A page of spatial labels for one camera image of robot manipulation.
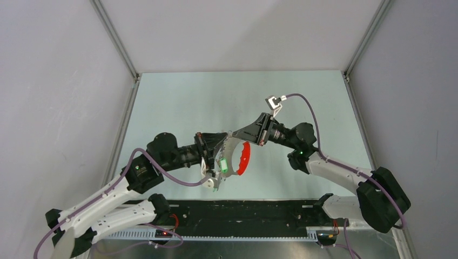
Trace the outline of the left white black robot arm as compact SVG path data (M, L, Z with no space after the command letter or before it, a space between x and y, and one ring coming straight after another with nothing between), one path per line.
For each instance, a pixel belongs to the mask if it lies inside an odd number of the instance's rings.
M227 133L201 133L194 143L178 146L171 133L160 133L146 148L136 148L127 165L100 190L65 210L51 209L46 215L53 258L74 258L104 237L125 228L171 217L168 201L152 194L137 206L117 210L124 202L140 197L165 179L186 187L216 188L215 159L228 139Z

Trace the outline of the red handled metal key holder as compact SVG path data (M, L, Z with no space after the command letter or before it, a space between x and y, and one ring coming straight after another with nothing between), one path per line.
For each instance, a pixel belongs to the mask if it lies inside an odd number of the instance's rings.
M251 158L250 143L228 135L217 154L218 166L219 161L223 158L227 160L228 171L227 173L222 173L222 178L243 175Z

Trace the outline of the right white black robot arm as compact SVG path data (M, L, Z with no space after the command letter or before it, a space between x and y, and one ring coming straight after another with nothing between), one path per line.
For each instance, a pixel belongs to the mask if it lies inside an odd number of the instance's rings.
M301 122L287 128L272 115L262 113L255 122L234 131L232 137L258 146L273 142L292 149L288 161L294 170L327 179L356 195L361 216L374 230L387 233L406 226L404 213L411 202L393 173L384 167L376 170L356 168L325 156L314 144L313 125Z

